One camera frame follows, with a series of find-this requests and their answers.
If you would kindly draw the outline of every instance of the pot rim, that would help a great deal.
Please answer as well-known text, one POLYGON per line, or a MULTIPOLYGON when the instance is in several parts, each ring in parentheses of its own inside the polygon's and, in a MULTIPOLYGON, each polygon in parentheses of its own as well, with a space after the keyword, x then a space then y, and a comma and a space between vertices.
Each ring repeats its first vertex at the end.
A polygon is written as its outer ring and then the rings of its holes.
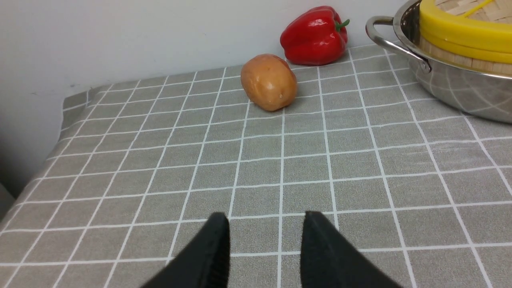
POLYGON ((492 74, 487 71, 479 71, 476 69, 470 69, 468 67, 458 65, 455 63, 446 62, 442 59, 438 59, 435 56, 426 53, 422 51, 418 46, 416 46, 414 43, 412 43, 407 36, 403 33, 402 27, 400 23, 402 22, 403 15, 406 11, 408 11, 413 5, 421 2, 421 0, 409 0, 405 4, 403 4, 395 13, 395 16, 393 17, 393 31, 395 32, 395 35, 397 36, 398 40, 406 46, 407 49, 409 49, 412 53, 418 54, 424 58, 426 58, 429 62, 437 62, 441 65, 447 65, 453 68, 464 70, 468 73, 476 73, 480 75, 485 75, 492 78, 498 78, 498 79, 505 79, 505 80, 512 80, 512 76, 502 75, 502 74, 492 74))

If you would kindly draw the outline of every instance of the bamboo steamer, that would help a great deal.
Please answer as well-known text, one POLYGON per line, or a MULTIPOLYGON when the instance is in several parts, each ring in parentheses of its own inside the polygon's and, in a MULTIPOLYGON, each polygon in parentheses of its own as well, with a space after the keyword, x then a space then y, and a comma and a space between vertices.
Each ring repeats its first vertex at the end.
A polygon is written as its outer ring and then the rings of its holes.
POLYGON ((492 74, 512 75, 512 0, 422 0, 420 48, 492 74))

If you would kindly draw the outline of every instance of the bell pepper stem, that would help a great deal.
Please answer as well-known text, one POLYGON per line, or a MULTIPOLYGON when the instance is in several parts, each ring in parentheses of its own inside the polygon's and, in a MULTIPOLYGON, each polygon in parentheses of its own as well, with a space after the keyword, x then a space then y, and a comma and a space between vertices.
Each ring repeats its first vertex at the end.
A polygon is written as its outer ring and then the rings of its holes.
POLYGON ((346 25, 348 25, 350 23, 350 19, 347 19, 345 22, 343 23, 338 23, 338 22, 334 22, 334 25, 335 25, 335 28, 336 28, 336 31, 340 31, 343 27, 345 27, 346 25))

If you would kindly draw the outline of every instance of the gray tablecloth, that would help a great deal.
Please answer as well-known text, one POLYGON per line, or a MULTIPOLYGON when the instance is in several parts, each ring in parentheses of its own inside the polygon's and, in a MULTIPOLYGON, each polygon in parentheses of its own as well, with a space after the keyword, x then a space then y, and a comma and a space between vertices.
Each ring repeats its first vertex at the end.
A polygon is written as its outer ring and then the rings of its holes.
POLYGON ((377 46, 292 68, 274 113, 240 67, 90 95, 2 222, 1 286, 137 287, 222 211, 231 287, 299 287, 306 210, 405 287, 512 286, 511 126, 431 98, 377 46))

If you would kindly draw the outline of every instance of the yellow steamer lid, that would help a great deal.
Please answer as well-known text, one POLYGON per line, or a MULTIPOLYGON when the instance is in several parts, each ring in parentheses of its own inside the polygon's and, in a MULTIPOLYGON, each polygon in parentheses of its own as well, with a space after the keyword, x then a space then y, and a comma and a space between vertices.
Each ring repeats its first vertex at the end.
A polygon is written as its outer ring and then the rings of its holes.
POLYGON ((461 56, 512 64, 512 0, 422 0, 420 33, 461 56))

